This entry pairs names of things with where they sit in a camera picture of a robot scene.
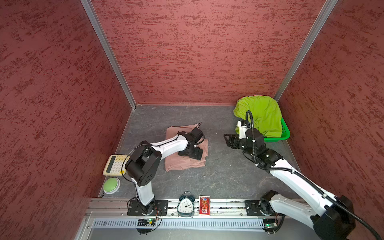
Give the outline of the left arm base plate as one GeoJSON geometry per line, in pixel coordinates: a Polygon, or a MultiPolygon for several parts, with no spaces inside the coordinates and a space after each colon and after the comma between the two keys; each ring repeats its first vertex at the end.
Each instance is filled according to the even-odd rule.
{"type": "Polygon", "coordinates": [[[139,200],[134,199],[128,203],[128,216],[165,216],[168,211],[168,200],[152,200],[144,206],[139,200]]]}

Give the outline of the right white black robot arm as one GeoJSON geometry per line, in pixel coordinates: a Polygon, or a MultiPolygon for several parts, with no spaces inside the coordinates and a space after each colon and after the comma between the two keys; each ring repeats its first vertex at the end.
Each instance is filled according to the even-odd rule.
{"type": "Polygon", "coordinates": [[[276,191],[265,193],[259,210],[265,216],[275,213],[293,218],[315,231],[322,240],[345,240],[356,227],[352,202],[322,189],[297,171],[282,155],[267,148],[262,135],[255,129],[244,134],[225,134],[226,145],[241,150],[260,170],[285,183],[303,202],[285,198],[276,191]]]}

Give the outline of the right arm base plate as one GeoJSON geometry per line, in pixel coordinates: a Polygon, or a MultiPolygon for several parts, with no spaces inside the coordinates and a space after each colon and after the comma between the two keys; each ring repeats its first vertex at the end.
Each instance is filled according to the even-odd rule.
{"type": "Polygon", "coordinates": [[[247,216],[270,216],[273,213],[267,201],[246,200],[245,209],[247,216]]]}

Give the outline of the lime green shorts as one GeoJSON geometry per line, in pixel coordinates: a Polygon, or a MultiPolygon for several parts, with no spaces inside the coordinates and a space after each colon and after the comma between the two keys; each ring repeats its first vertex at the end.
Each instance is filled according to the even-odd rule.
{"type": "Polygon", "coordinates": [[[268,96],[243,97],[237,101],[233,113],[246,119],[246,112],[251,111],[254,127],[267,138],[279,138],[283,134],[282,112],[278,103],[268,96]]]}

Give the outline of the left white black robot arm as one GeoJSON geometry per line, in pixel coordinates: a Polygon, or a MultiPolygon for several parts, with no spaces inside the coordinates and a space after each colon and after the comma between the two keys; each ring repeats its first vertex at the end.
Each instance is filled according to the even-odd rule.
{"type": "Polygon", "coordinates": [[[155,195],[152,180],[156,175],[160,162],[177,153],[191,159],[201,160],[203,150],[199,147],[205,135],[194,127],[190,132],[178,132],[174,137],[162,142],[149,143],[142,141],[129,153],[129,159],[123,164],[130,182],[136,188],[136,201],[143,215],[150,215],[155,210],[155,195]]]}

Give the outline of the pink shorts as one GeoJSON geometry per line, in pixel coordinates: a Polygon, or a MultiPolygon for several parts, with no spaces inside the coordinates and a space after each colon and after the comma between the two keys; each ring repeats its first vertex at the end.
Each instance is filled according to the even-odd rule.
{"type": "MultiPolygon", "coordinates": [[[[178,132],[189,133],[195,125],[181,126],[181,127],[169,127],[166,131],[166,140],[176,136],[178,132]]],[[[206,157],[208,156],[208,140],[204,140],[198,147],[203,150],[202,159],[195,160],[188,156],[179,156],[178,153],[174,153],[164,159],[165,169],[167,172],[173,170],[187,170],[190,168],[201,168],[206,165],[206,157]]]]}

